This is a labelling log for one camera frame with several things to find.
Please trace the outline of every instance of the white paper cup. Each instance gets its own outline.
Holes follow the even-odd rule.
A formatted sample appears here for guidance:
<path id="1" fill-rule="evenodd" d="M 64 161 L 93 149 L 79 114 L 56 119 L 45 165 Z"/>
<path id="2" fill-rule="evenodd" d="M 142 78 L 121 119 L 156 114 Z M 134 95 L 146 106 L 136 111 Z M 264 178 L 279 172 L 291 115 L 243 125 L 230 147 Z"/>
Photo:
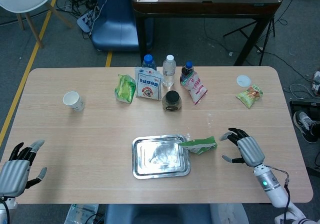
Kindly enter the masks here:
<path id="1" fill-rule="evenodd" d="M 85 107 L 85 104 L 82 101 L 81 97 L 75 91 L 66 93 L 63 97 L 63 103 L 76 112 L 82 111 Z"/>

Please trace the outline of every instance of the yellow floor line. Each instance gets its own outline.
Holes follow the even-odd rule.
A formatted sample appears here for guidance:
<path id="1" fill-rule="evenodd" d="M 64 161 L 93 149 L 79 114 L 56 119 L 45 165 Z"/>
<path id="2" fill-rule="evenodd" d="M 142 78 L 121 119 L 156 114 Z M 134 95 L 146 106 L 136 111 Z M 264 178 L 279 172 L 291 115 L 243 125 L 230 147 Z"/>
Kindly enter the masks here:
<path id="1" fill-rule="evenodd" d="M 112 51 L 108 52 L 108 55 L 106 56 L 106 61 L 105 61 L 105 67 L 110 68 L 111 65 L 111 60 L 112 60 Z"/>
<path id="2" fill-rule="evenodd" d="M 52 6 L 54 6 L 55 1 L 56 1 L 56 0 L 52 0 L 52 1 L 51 1 L 51 5 L 52 5 Z M 47 25 L 48 25 L 50 16 L 51 16 L 51 11 L 49 11 L 49 12 L 46 14 L 46 18 L 44 19 L 44 22 L 43 22 L 43 25 L 42 25 L 42 29 L 41 29 L 40 34 L 39 34 L 40 39 L 42 39 L 43 36 L 44 36 L 44 32 L 45 32 L 45 30 L 46 30 L 46 28 L 47 28 Z M 25 83 L 26 83 L 26 80 L 27 80 L 26 78 L 28 77 L 29 72 L 30 72 L 30 70 L 31 70 L 31 67 L 32 67 L 32 65 L 33 65 L 33 63 L 34 63 L 34 60 L 35 60 L 35 58 L 36 58 L 36 54 L 37 54 L 37 52 L 38 52 L 38 49 L 39 49 L 39 45 L 38 45 L 38 43 L 35 43 L 34 49 L 33 49 L 33 51 L 32 51 L 31 57 L 30 57 L 30 59 L 29 59 L 29 62 L 28 62 L 28 64 L 27 64 L 26 68 L 25 68 L 25 71 L 24 71 L 23 77 L 22 77 L 22 79 L 21 79 L 21 82 L 20 82 L 20 84 L 19 84 L 18 90 L 16 91 L 16 94 L 15 94 L 15 96 L 14 96 L 13 102 L 12 102 L 12 104 L 11 104 L 11 107 L 10 107 L 10 109 L 9 109 L 9 112 L 8 112 L 6 118 L 5 118 L 3 127 L 2 127 L 2 129 L 1 129 L 1 132 L 0 132 L 0 147 L 1 147 L 2 143 L 3 143 L 3 141 L 4 141 L 4 138 L 5 138 L 6 132 L 7 132 L 7 130 L 8 130 L 8 127 L 9 127 L 9 124 L 10 124 L 10 121 L 11 121 L 11 118 L 12 118 L 12 116 L 14 115 L 15 108 L 16 108 L 16 106 L 17 106 L 17 104 L 18 104 L 18 101 L 19 101 L 19 98 L 20 98 L 20 96 L 21 96 L 21 94 L 22 94 L 22 90 L 23 90 L 23 88 L 24 88 L 24 86 L 25 86 Z"/>

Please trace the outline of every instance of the robotic hand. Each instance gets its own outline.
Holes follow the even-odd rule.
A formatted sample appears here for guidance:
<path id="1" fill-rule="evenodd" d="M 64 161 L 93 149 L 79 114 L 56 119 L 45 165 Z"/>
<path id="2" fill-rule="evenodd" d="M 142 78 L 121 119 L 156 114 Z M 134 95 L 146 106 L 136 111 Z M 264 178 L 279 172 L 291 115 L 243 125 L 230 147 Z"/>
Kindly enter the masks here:
<path id="1" fill-rule="evenodd" d="M 225 133 L 220 140 L 229 139 L 239 149 L 241 158 L 231 159 L 225 155 L 222 156 L 230 163 L 246 163 L 249 167 L 254 168 L 254 175 L 270 199 L 272 205 L 276 208 L 286 208 L 285 214 L 274 219 L 275 224 L 282 224 L 286 220 L 294 220 L 292 224 L 316 224 L 310 221 L 287 196 L 278 180 L 270 170 L 269 166 L 263 164 L 265 156 L 253 137 L 250 137 L 245 131 L 236 128 L 229 128 L 231 132 Z M 289 176 L 285 180 L 284 188 L 288 190 Z"/>
<path id="2" fill-rule="evenodd" d="M 24 143 L 16 145 L 9 160 L 4 164 L 0 173 L 0 223 L 10 224 L 12 216 L 17 209 L 16 197 L 20 196 L 25 189 L 29 189 L 42 181 L 47 168 L 42 168 L 40 174 L 30 181 L 28 176 L 30 168 L 36 157 L 37 151 L 44 144 L 44 140 L 38 140 L 29 147 L 19 150 Z"/>

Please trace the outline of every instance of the black shoe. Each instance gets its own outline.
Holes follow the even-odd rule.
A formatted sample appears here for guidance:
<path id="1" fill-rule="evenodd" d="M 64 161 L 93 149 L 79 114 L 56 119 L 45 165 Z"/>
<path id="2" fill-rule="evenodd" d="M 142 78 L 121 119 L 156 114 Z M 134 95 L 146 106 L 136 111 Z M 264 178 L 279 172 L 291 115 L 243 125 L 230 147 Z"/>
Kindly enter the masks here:
<path id="1" fill-rule="evenodd" d="M 316 121 L 311 120 L 311 118 L 304 112 L 297 111 L 293 115 L 293 122 L 296 127 L 300 130 L 303 138 L 308 143 L 315 143 L 318 137 L 312 135 L 311 128 L 316 123 Z"/>

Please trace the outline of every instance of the dark wooden table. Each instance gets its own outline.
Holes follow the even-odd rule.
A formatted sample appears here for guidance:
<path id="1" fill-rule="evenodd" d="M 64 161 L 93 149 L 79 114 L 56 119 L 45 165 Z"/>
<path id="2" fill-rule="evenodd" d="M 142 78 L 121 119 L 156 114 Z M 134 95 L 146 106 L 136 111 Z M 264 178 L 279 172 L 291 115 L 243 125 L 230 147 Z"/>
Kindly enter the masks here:
<path id="1" fill-rule="evenodd" d="M 234 66 L 241 66 L 282 0 L 132 0 L 141 61 L 147 54 L 149 17 L 252 18 L 257 21 Z"/>

